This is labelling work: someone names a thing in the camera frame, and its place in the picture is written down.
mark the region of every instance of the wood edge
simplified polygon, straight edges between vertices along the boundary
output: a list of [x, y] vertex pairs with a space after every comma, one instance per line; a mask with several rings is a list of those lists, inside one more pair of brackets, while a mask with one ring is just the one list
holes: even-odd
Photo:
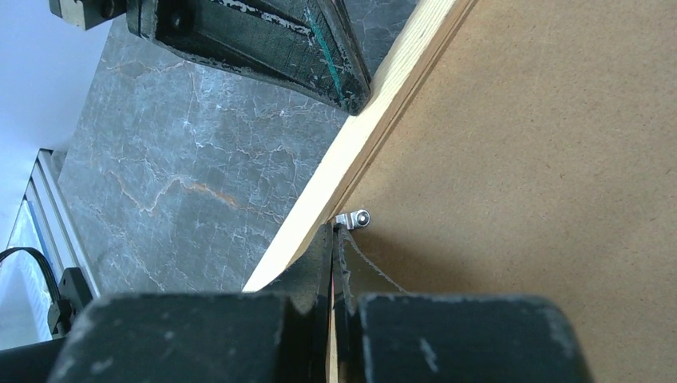
[[329, 320], [329, 341], [327, 342], [327, 381], [329, 383], [339, 383], [339, 354], [338, 346], [336, 345], [336, 311], [334, 311], [333, 294], [331, 295], [331, 312]]
[[[334, 205], [330, 216], [335, 216], [339, 213], [339, 210], [343, 207], [343, 205], [346, 204], [346, 201], [350, 198], [352, 195], [353, 191], [355, 190], [355, 187], [357, 187], [360, 179], [366, 172], [366, 170], [371, 166], [371, 163], [373, 162], [374, 158], [378, 154], [378, 152], [381, 151], [381, 148], [385, 144], [385, 142], [388, 140], [388, 137], [390, 134], [393, 132], [393, 127], [397, 125], [397, 123], [402, 119], [402, 116], [404, 116], [404, 112], [409, 108], [409, 105], [411, 105], [412, 101], [414, 101], [414, 98], [418, 94], [418, 92], [421, 90], [421, 87], [423, 84], [426, 83], [426, 80], [428, 79], [428, 76], [432, 72], [433, 68], [437, 64], [437, 62], [440, 60], [441, 54], [446, 50], [446, 48], [449, 46], [453, 38], [456, 36], [458, 33], [458, 27], [463, 24], [463, 21], [468, 17], [469, 12], [473, 7], [475, 7], [475, 4], [477, 3], [477, 0], [469, 0], [465, 7], [457, 7], [457, 9], [460, 12], [460, 16], [457, 18], [454, 18], [453, 15], [449, 16], [449, 19], [451, 20], [456, 20], [456, 22], [451, 26], [451, 32], [447, 34], [444, 38], [444, 41], [438, 46], [437, 51], [435, 51], [432, 55], [431, 60], [429, 61], [428, 65], [426, 66], [425, 69], [422, 71], [422, 75], [419, 77], [418, 82], [414, 87], [411, 89], [411, 92], [409, 95], [407, 95], [405, 102], [403, 103], [401, 110], [396, 113], [394, 116], [394, 119], [391, 121], [391, 124], [393, 126], [390, 126], [386, 128], [386, 131], [380, 136], [378, 142], [374, 146], [374, 148], [371, 150], [371, 152], [367, 155], [366, 159], [362, 162], [362, 165], [360, 166], [360, 169], [357, 170], [355, 176], [353, 177], [352, 181], [348, 184], [347, 188], [343, 192], [340, 198], [338, 198], [336, 204]], [[292, 259], [291, 262], [287, 264], [287, 267], [291, 265], [295, 259]]]
[[[295, 206], [291, 209], [282, 227], [278, 230], [277, 235], [273, 238], [273, 241], [271, 242], [271, 245], [267, 249], [266, 253], [259, 261], [257, 267], [254, 269], [253, 273], [245, 284], [243, 291], [260, 290], [260, 288], [268, 284], [271, 280], [275, 279], [277, 275], [284, 271], [286, 267], [288, 267], [301, 256], [310, 243], [313, 234], [315, 233], [314, 229], [320, 224], [326, 222], [331, 217], [331, 213], [333, 213], [336, 207], [339, 206], [339, 202], [344, 200], [344, 196], [346, 195], [346, 192], [348, 192], [351, 185], [354, 187], [354, 181], [364, 172], [367, 160], [375, 155], [377, 148], [382, 146], [384, 137], [387, 137], [390, 130], [392, 130], [394, 127], [394, 122], [400, 118], [404, 108], [410, 103], [410, 100], [413, 98], [413, 95], [418, 91], [418, 89], [420, 89], [422, 81], [427, 78], [427, 75], [432, 69], [434, 62], [437, 61], [442, 48], [448, 45], [451, 37], [456, 34], [457, 28], [461, 24], [462, 20], [465, 19], [468, 11], [472, 9], [472, 5], [475, 3], [475, 1], [476, 0], [455, 0], [449, 4], [446, 16], [441, 20], [439, 27], [427, 42], [426, 47], [418, 56], [418, 59], [416, 59], [412, 69], [406, 74], [406, 79], [402, 82], [402, 85], [395, 91], [390, 104], [383, 109], [381, 113], [382, 118], [379, 118], [374, 124], [374, 128], [367, 136], [365, 144], [362, 146], [357, 156], [351, 161], [347, 171], [344, 172], [341, 180], [338, 182], [338, 186], [329, 193], [328, 198], [323, 199], [322, 196], [320, 196], [318, 199], [319, 201], [323, 201], [320, 202], [323, 203], [320, 212], [316, 217], [311, 216], [305, 221], [299, 220], [302, 218], [302, 216], [300, 216], [297, 221], [299, 221], [298, 223], [300, 223], [301, 227], [297, 227], [296, 229], [298, 230], [292, 230], [291, 225], [296, 224], [296, 222], [292, 222], [289, 220], [289, 218], [294, 218], [294, 214], [300, 214], [298, 213], [299, 208], [297, 207], [299, 202], [305, 203], [307, 205], [305, 199], [303, 199], [304, 195], [307, 195], [306, 190], [304, 190], [297, 200]], [[385, 72], [388, 72], [390, 67], [395, 65], [393, 59], [393, 57], [396, 55], [395, 51], [400, 49], [401, 45], [404, 44], [404, 41], [406, 40], [406, 34], [418, 33], [421, 29], [424, 29], [425, 31], [425, 23], [427, 20], [425, 15], [420, 15], [420, 13], [423, 12], [421, 10], [421, 6], [422, 4], [419, 3], [417, 9], [414, 10], [414, 14], [416, 14], [417, 11], [419, 13], [416, 14], [417, 17], [414, 19], [414, 23], [405, 26], [405, 29], [393, 44], [393, 48], [388, 53], [388, 56], [386, 56], [386, 59], [382, 65], [382, 67], [386, 67], [386, 69], [384, 69]], [[385, 86], [386, 84], [380, 84], [380, 86], [378, 86], [376, 89], [377, 92]], [[378, 96], [376, 96], [375, 99], [376, 100], [372, 100], [372, 102], [376, 104], [378, 102]], [[336, 152], [338, 150], [338, 146], [343, 145], [344, 141], [350, 142], [346, 136], [347, 133], [341, 133], [349, 130], [350, 126], [353, 124], [356, 124], [359, 117], [360, 116], [351, 116], [348, 118], [346, 123], [341, 128], [341, 131], [339, 131], [337, 138], [331, 144], [327, 154]], [[382, 130], [378, 129], [379, 125], [383, 126]], [[325, 167], [328, 166], [325, 162], [327, 161], [327, 154], [320, 163], [320, 166], [323, 166], [323, 163], [325, 163]], [[309, 184], [313, 182], [313, 179], [317, 179], [316, 174], [311, 177]], [[280, 254], [282, 251], [279, 251], [280, 249], [276, 248], [281, 247], [279, 243], [284, 244], [283, 241], [287, 241], [287, 238], [282, 237], [287, 234], [293, 234], [297, 232], [302, 232], [304, 234], [300, 241], [295, 241], [297, 243], [292, 245], [296, 248], [291, 248], [287, 254], [284, 254], [284, 256], [283, 254]]]

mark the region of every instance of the screw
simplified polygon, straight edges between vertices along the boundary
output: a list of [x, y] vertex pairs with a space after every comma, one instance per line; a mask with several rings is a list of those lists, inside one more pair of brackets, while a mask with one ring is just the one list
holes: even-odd
[[104, 0], [101, 4], [101, 16], [110, 20], [115, 15], [115, 0]]
[[369, 213], [366, 211], [360, 212], [356, 218], [360, 226], [366, 226], [369, 223]]

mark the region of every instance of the marble veining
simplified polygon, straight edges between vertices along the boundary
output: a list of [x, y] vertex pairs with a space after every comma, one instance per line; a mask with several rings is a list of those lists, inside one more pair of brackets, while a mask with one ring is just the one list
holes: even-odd
[[[415, 1], [346, 5], [373, 74]], [[59, 176], [101, 291], [240, 290], [346, 117], [115, 20]]]

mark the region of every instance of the black cable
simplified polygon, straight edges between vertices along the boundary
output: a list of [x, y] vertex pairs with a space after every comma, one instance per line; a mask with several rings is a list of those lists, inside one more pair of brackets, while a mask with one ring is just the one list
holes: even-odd
[[0, 262], [4, 261], [7, 257], [16, 253], [17, 251], [25, 251], [26, 253], [33, 256], [33, 258], [38, 262], [40, 266], [40, 271], [42, 271], [42, 276], [45, 277], [45, 282], [47, 282], [47, 290], [49, 290], [49, 296], [52, 297], [52, 302], [56, 302], [61, 299], [61, 293], [59, 293], [59, 287], [57, 285], [57, 280], [54, 277], [54, 272], [47, 262], [47, 258], [38, 249], [33, 249], [32, 247], [12, 247], [0, 253]]

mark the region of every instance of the wooden board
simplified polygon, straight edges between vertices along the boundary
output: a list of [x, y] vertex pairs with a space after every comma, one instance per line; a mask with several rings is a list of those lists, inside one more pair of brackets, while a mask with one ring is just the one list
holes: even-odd
[[378, 68], [372, 100], [346, 120], [243, 291], [267, 285], [306, 249], [402, 115], [474, 0], [421, 0]]

